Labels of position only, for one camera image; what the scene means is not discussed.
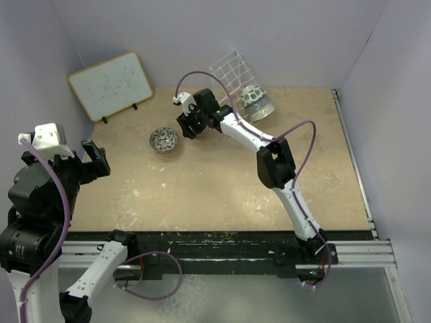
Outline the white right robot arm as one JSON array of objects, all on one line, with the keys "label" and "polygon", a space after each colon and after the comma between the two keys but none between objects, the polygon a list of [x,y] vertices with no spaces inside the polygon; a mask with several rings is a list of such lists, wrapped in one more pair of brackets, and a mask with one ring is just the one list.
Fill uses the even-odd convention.
[{"label": "white right robot arm", "polygon": [[194,139],[206,128],[215,129],[251,150],[257,159],[257,174],[261,183],[274,191],[286,209],[294,226],[301,259],[315,263],[323,256],[327,243],[321,226],[312,216],[296,184],[296,164],[286,138],[273,139],[258,131],[232,107],[220,106],[213,92],[200,90],[193,95],[176,94],[173,104],[183,113],[176,118],[183,136]]}]

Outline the white wire dish rack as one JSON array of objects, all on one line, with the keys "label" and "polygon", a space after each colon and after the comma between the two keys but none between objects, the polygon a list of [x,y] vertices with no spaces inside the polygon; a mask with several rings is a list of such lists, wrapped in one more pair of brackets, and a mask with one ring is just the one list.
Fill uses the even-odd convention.
[{"label": "white wire dish rack", "polygon": [[210,65],[209,72],[224,84],[238,112],[243,118],[248,119],[248,113],[242,105],[242,91],[247,87],[259,86],[259,83],[241,53],[237,50],[229,52]]}]

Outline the green leaf pattern bowl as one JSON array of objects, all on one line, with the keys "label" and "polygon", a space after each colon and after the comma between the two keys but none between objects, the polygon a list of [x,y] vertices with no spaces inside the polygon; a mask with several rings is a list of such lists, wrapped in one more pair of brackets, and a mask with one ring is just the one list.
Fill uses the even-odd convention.
[{"label": "green leaf pattern bowl", "polygon": [[241,91],[240,99],[242,107],[245,108],[258,101],[266,94],[266,91],[257,85],[248,85]]}]

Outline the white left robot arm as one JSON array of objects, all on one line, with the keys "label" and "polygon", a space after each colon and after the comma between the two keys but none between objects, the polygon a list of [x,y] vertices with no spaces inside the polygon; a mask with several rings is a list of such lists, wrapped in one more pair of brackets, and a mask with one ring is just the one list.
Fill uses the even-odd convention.
[{"label": "white left robot arm", "polygon": [[137,236],[114,230],[86,272],[60,292],[58,272],[79,189],[110,175],[106,151],[93,141],[81,146],[90,156],[82,162],[75,152],[48,157],[27,140],[25,166],[15,175],[8,197],[13,203],[1,232],[1,268],[13,287],[20,322],[89,322],[92,304],[122,263],[136,261]]}]

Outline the red rimmed dotted bowl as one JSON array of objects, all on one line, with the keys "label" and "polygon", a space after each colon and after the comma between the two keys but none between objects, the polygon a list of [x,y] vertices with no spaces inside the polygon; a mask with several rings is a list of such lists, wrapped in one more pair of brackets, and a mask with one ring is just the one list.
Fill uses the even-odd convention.
[{"label": "red rimmed dotted bowl", "polygon": [[250,114],[258,111],[258,110],[275,110],[275,106],[271,103],[271,100],[268,96],[264,95],[258,101],[244,108],[248,117]]}]

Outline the white green patterned bowl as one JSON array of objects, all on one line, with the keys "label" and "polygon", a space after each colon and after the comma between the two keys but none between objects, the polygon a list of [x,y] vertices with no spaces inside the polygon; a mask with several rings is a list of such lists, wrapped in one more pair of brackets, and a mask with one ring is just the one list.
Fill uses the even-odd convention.
[{"label": "white green patterned bowl", "polygon": [[266,117],[268,117],[270,114],[272,114],[274,110],[258,110],[249,116],[249,120],[251,122],[257,122],[260,121]]}]

